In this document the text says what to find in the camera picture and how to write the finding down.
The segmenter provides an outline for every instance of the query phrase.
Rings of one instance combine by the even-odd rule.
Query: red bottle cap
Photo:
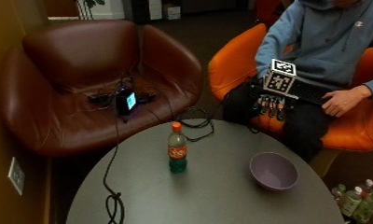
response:
[[[173,132],[180,132],[181,131],[181,123],[180,122],[173,122]]]

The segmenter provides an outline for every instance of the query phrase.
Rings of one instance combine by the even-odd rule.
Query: plastic bottle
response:
[[[180,122],[173,122],[172,130],[168,138],[168,155],[171,171],[177,174],[187,169],[187,137],[181,132]]]
[[[344,196],[344,202],[341,205],[341,212],[346,217],[350,217],[353,212],[356,211],[361,201],[362,201],[362,189],[361,187],[356,187],[349,190]]]
[[[332,189],[332,195],[334,197],[334,200],[337,202],[338,207],[342,204],[342,198],[345,195],[345,185],[344,184],[338,184],[333,189]]]
[[[366,179],[364,184],[360,185],[362,189],[362,199],[370,198],[372,192],[373,192],[373,180]]]
[[[369,222],[373,215],[373,193],[369,198],[362,199],[352,217],[361,224]]]

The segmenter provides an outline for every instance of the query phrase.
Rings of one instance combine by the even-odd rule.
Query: gray table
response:
[[[187,129],[189,137],[209,131]],[[215,120],[215,135],[188,145],[188,169],[172,174],[167,137],[171,123],[127,139],[114,161],[108,185],[121,192],[127,224],[289,223],[342,224],[344,219],[322,179],[274,139],[247,127]],[[270,192],[252,179],[249,162],[262,151],[288,157],[300,172],[293,189]],[[70,208],[67,224],[108,222],[103,186],[114,150],[88,174]]]

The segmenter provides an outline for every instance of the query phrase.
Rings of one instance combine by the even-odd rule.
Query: orange chair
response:
[[[239,35],[213,56],[209,62],[211,88],[215,98],[221,101],[227,92],[256,76],[255,55],[266,34],[261,23]],[[352,86],[373,79],[373,49],[368,49],[357,66]],[[251,125],[262,133],[277,139],[282,136],[284,123],[262,115],[252,118]],[[344,116],[330,123],[324,136],[324,148],[310,166],[321,177],[333,163],[341,150],[373,150],[373,100],[364,100]]]

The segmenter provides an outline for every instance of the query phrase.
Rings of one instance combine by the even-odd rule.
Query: purple bowl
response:
[[[261,152],[251,160],[251,171],[264,189],[290,189],[298,180],[294,164],[274,152]]]

